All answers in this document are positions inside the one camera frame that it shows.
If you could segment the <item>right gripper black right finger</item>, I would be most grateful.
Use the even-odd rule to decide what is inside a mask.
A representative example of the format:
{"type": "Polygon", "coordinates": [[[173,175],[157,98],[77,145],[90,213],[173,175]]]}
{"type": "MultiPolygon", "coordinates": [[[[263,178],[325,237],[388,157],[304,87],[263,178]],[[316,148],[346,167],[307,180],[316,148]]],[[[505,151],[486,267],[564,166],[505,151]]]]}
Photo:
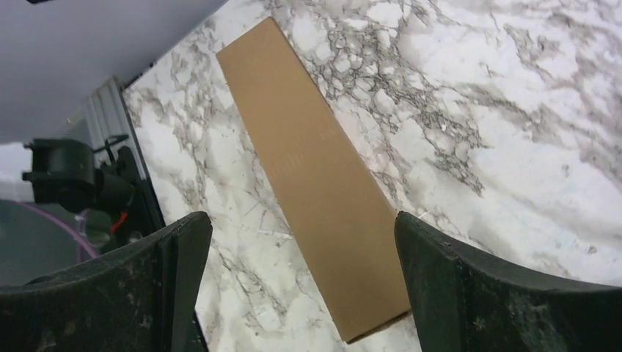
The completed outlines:
{"type": "Polygon", "coordinates": [[[619,351],[621,289],[534,271],[401,212],[395,243],[423,351],[619,351]]]}

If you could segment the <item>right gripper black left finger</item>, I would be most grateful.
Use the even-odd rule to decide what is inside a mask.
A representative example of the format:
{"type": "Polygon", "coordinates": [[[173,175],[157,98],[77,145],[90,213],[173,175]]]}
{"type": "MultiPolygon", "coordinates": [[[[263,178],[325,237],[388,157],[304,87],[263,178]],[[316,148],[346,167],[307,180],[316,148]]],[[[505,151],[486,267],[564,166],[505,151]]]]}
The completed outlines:
{"type": "Polygon", "coordinates": [[[130,244],[1,288],[3,351],[206,351],[195,304],[213,228],[198,211],[130,244]]]}

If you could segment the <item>brown cardboard box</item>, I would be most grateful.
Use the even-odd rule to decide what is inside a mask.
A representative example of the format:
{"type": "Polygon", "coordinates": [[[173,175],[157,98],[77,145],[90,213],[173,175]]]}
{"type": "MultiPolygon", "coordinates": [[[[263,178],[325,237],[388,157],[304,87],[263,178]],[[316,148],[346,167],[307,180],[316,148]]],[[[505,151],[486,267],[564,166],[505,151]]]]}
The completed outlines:
{"type": "Polygon", "coordinates": [[[273,18],[217,54],[326,307],[355,342],[409,309],[396,211],[273,18]]]}

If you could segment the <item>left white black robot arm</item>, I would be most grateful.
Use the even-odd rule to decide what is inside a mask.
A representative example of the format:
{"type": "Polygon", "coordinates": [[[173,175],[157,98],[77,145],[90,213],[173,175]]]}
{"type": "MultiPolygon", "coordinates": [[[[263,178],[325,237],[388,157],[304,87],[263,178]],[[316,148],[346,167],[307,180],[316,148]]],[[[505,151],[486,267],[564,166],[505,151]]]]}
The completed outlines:
{"type": "Polygon", "coordinates": [[[129,243],[133,234],[151,230],[144,182],[136,158],[124,143],[127,134],[90,147],[75,139],[33,139],[24,144],[32,154],[31,167],[21,173],[35,204],[55,204],[85,216],[105,213],[115,244],[129,243]]]}

